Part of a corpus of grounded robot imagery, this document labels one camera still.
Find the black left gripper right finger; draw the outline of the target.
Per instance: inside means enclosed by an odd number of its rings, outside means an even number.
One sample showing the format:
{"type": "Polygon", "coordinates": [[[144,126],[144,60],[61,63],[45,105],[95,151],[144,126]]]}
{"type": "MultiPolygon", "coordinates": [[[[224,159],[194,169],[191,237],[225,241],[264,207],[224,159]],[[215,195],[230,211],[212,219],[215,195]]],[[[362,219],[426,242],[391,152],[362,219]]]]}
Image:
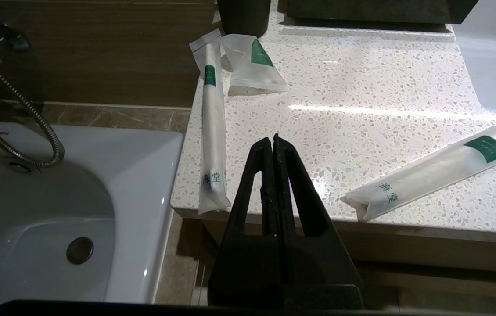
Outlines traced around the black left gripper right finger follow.
{"type": "Polygon", "coordinates": [[[273,138],[283,305],[362,309],[363,283],[294,145],[273,138]]]}

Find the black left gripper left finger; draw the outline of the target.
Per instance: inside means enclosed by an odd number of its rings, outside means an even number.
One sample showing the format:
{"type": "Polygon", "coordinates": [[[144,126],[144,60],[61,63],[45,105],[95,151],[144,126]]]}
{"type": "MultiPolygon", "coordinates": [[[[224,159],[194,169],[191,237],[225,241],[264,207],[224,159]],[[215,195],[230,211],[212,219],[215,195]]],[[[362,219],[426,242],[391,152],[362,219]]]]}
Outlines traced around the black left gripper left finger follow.
{"type": "Polygon", "coordinates": [[[280,222],[269,138],[250,148],[235,200],[208,281],[208,304],[219,307],[272,308],[279,305],[280,222]],[[262,234],[244,232],[252,187],[260,173],[262,234]]]}

